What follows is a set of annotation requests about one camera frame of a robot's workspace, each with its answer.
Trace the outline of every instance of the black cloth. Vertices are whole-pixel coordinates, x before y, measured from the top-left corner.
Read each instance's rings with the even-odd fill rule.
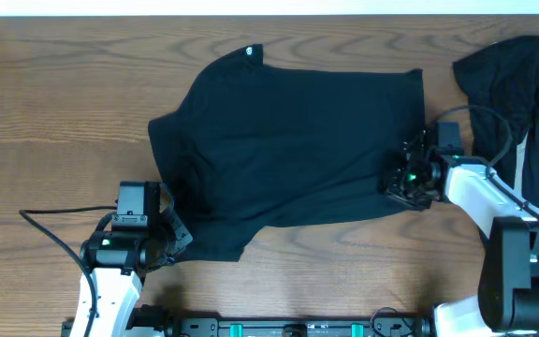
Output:
[[[421,70],[333,73],[263,64],[254,45],[212,62],[177,111],[149,123],[161,177],[193,235],[179,261],[237,261],[264,226],[372,219],[377,191],[424,127]]]
[[[539,37],[517,37],[493,44],[453,65],[459,87],[470,104],[500,112],[510,125],[513,144],[494,168],[515,183],[517,145],[527,135],[522,195],[539,207]],[[471,112],[473,154],[492,159],[503,147],[503,125],[482,111]]]

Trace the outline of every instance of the white wall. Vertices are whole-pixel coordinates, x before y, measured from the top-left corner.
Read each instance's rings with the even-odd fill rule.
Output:
[[[539,14],[539,0],[0,0],[0,16]]]

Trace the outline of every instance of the dark fabric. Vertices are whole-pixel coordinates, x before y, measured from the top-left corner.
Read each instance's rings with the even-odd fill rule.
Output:
[[[260,45],[214,61],[176,112],[149,123],[155,162],[194,238],[179,260],[237,261],[263,226],[401,212],[378,183],[423,126],[421,70],[280,69],[263,64]]]
[[[491,107],[511,124],[513,144],[494,168],[510,186],[515,182],[517,145],[526,135],[522,195],[539,207],[539,37],[517,37],[486,47],[453,65],[470,104]],[[492,159],[506,134],[498,120],[472,111],[473,154]]]

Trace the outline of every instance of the t-shirt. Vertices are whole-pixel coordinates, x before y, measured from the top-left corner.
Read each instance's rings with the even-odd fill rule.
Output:
[[[149,123],[153,156],[193,235],[178,261],[237,261],[264,226],[403,211],[378,193],[424,127],[421,70],[280,69],[261,45],[208,65],[173,113]]]
[[[517,163],[521,194],[539,207],[539,37],[517,37],[486,47],[453,65],[459,87],[469,103],[498,111],[511,126],[513,144],[494,166],[501,179],[515,185]],[[492,115],[471,112],[473,154],[492,159],[507,135]],[[525,159],[517,160],[517,146],[527,136]]]

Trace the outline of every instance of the wood grain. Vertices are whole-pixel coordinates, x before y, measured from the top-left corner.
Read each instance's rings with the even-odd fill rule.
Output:
[[[80,271],[17,215],[110,204],[121,180],[157,180],[147,123],[175,110],[198,72],[265,44],[272,66],[424,69],[428,119],[466,102],[451,63],[539,34],[539,16],[0,19],[0,336],[56,336]],[[466,116],[465,145],[471,141]],[[77,249],[100,213],[39,217]],[[142,302],[175,313],[360,316],[413,311],[476,290],[483,249],[451,205],[359,223],[265,228],[239,263],[152,273]]]

